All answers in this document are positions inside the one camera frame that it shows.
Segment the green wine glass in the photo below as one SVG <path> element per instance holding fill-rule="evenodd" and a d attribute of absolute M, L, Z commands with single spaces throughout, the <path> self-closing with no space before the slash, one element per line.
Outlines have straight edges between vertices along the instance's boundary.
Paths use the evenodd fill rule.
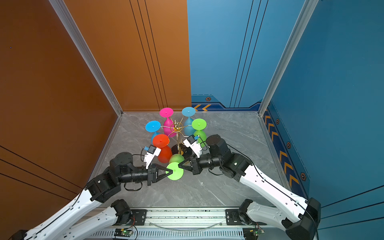
<path fill-rule="evenodd" d="M 207 135 L 204 130 L 207 127 L 207 122 L 204 119 L 195 119 L 192 122 L 192 127 L 195 130 L 194 136 L 198 137 L 199 144 L 202 148 L 205 148 Z"/>
<path fill-rule="evenodd" d="M 169 164 L 167 166 L 167 169 L 170 169 L 173 171 L 171 175 L 168 176 L 168 178 L 172 181 L 180 180 L 184 175 L 184 169 L 179 167 L 179 164 L 183 162 L 185 159 L 180 154 L 175 154 L 170 158 Z"/>

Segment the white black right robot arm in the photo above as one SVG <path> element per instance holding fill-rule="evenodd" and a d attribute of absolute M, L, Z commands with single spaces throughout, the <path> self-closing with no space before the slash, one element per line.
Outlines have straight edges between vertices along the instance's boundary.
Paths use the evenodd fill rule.
<path fill-rule="evenodd" d="M 219 135 L 199 142 L 193 135 L 183 144 L 193 151 L 186 158 L 187 166 L 179 167 L 198 175 L 203 169 L 218 167 L 224 176 L 259 193 L 272 207 L 244 200 L 238 208 L 241 222 L 252 225 L 265 223 L 284 231 L 292 240 L 317 240 L 321 221 L 321 204 L 314 198 L 306 199 L 284 188 L 263 173 L 252 160 L 229 146 Z"/>

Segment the red wine glass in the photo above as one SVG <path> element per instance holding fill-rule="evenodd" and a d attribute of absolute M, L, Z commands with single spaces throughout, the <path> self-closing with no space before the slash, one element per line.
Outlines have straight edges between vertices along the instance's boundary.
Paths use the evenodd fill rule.
<path fill-rule="evenodd" d="M 159 134 L 153 138 L 153 145 L 161 149 L 160 154 L 158 155 L 158 160 L 160 163 L 167 164 L 169 163 L 172 157 L 172 150 L 169 147 L 170 139 L 167 135 Z"/>

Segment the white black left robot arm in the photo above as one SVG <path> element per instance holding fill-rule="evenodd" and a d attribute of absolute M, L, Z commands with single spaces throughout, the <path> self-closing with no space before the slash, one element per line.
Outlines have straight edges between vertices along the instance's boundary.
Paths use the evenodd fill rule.
<path fill-rule="evenodd" d="M 121 184 L 147 182 L 148 185 L 170 176 L 173 170 L 158 164 L 135 167 L 133 155 L 116 155 L 100 175 L 91 179 L 84 189 L 66 206 L 30 230 L 19 230 L 12 240 L 55 240 L 91 210 L 121 191 Z"/>

